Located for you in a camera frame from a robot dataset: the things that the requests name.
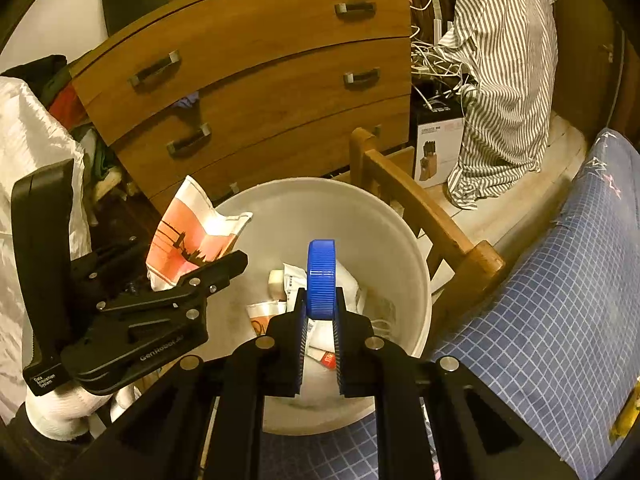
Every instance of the silver bolt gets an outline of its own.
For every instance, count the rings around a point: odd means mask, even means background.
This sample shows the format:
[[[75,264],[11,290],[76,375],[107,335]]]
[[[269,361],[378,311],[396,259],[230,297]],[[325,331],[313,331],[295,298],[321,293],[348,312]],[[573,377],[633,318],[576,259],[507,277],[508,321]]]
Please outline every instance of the silver bolt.
[[[200,359],[195,355],[187,355],[180,359],[180,368],[183,370],[195,370],[200,366]]]
[[[364,340],[364,346],[366,346],[370,350],[380,350],[385,345],[385,340],[378,337],[367,337]]]
[[[260,350],[268,350],[269,348],[273,348],[273,345],[276,344],[276,341],[273,337],[268,335],[263,335],[255,340],[255,345]]]
[[[450,355],[444,356],[440,359],[440,367],[447,372],[455,372],[459,366],[460,363],[458,360]]]

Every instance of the dresser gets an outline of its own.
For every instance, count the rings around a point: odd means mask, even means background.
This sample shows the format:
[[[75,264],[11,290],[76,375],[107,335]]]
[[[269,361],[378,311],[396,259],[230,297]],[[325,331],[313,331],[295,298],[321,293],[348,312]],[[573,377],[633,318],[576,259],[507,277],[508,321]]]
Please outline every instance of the dresser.
[[[72,66],[90,119],[163,212],[348,165],[358,126],[408,140],[409,0],[174,0]],[[191,108],[176,101],[198,92]]]

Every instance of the white wall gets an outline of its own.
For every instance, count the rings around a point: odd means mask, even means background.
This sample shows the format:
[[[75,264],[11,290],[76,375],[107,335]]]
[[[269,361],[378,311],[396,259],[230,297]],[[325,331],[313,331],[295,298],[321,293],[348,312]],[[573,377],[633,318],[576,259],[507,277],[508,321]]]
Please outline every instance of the white wall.
[[[49,54],[71,62],[106,39],[102,0],[36,0],[0,53],[0,72]]]

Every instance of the gloved hand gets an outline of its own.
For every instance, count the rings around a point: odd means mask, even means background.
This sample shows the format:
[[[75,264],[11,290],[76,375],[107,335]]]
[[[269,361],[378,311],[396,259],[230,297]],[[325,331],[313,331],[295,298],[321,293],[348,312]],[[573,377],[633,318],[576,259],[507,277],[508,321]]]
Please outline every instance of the gloved hand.
[[[119,390],[111,406],[111,420],[118,418],[139,396],[133,384]],[[40,434],[52,440],[69,441],[89,431],[89,415],[110,399],[110,395],[94,396],[82,386],[67,383],[39,397],[27,388],[24,405],[31,425]]]

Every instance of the striped fabric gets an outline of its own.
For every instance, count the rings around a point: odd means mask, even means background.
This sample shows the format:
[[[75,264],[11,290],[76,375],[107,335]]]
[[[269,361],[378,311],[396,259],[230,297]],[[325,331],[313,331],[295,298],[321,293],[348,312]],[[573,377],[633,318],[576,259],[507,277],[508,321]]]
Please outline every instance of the striped fabric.
[[[558,62],[553,1],[456,0],[436,50],[475,80],[462,87],[465,134],[448,180],[458,207],[475,209],[540,170]]]

